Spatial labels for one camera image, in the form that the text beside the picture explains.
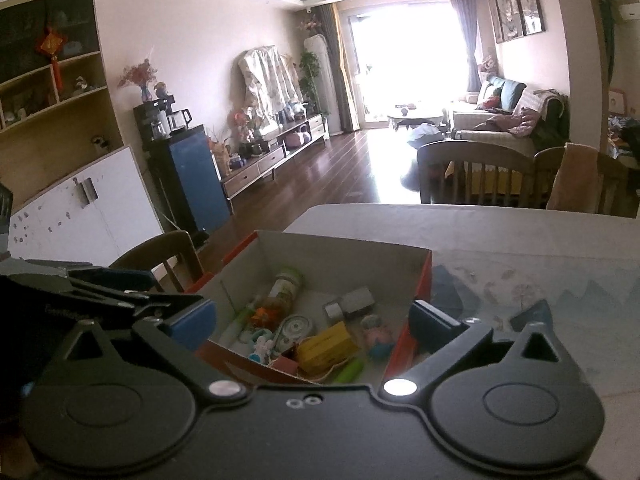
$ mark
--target curtain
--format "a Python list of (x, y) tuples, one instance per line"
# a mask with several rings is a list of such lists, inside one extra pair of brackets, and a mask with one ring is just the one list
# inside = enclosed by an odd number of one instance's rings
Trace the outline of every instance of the curtain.
[(476, 38), (478, 37), (478, 7), (476, 0), (451, 0), (451, 6), (458, 14), (462, 35), (466, 43), (466, 61), (469, 65), (468, 92), (480, 91), (480, 76), (476, 61)]
[(351, 91), (351, 84), (347, 76), (337, 10), (334, 4), (325, 4), (315, 7), (314, 13), (321, 23), (321, 32), (326, 40), (342, 130), (344, 133), (354, 132), (360, 128), (360, 125), (355, 112), (353, 91)]
[(607, 70), (609, 84), (613, 78), (613, 67), (616, 61), (616, 22), (613, 17), (611, 0), (599, 0), (602, 28), (604, 29), (604, 47), (607, 54)]

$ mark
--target sofa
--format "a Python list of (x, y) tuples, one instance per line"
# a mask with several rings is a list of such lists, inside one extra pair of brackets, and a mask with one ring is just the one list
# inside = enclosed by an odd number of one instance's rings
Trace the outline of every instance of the sofa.
[[(509, 132), (459, 129), (453, 132), (453, 138), (498, 144), (513, 148), (526, 156), (534, 156), (547, 148), (563, 146), (569, 140), (569, 112), (563, 96), (549, 90), (526, 88), (514, 110), (517, 112), (523, 107), (539, 111), (542, 117), (529, 137), (515, 137)], [(478, 116), (473, 121), (467, 120), (466, 124), (473, 124), (471, 128), (475, 128), (492, 116), (494, 115)]]
[(497, 75), (492, 75), (482, 83), (480, 92), (469, 94), (465, 101), (454, 101), (447, 109), (449, 127), (451, 131), (471, 130), (484, 123), (487, 119), (497, 115), (485, 110), (476, 110), (481, 104), (492, 95), (499, 95), (500, 101), (496, 108), (501, 108), (505, 112), (511, 113), (515, 109), (522, 92), (527, 87), (524, 83), (503, 79)]

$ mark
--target pink toy figure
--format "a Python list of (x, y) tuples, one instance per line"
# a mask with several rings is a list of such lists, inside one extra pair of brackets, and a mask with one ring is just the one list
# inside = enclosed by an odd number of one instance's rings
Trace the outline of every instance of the pink toy figure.
[(377, 314), (369, 314), (362, 319), (360, 326), (364, 330), (369, 357), (375, 361), (388, 358), (395, 343), (391, 330), (382, 323), (382, 318)]

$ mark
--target white tablecloth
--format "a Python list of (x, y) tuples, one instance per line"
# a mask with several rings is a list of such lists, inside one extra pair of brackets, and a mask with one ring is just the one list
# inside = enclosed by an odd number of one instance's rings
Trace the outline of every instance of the white tablecloth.
[(590, 464), (640, 476), (640, 221), (544, 210), (446, 205), (321, 205), (288, 232), (430, 248), (456, 280), (464, 316), (498, 329), (547, 300), (554, 330), (606, 409)]

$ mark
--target green marker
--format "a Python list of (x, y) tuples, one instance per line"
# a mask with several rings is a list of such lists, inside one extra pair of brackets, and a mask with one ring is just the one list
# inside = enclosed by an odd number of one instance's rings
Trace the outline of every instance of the green marker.
[(360, 375), (364, 370), (364, 361), (362, 359), (355, 358), (351, 360), (334, 379), (334, 383), (337, 384), (350, 384)]

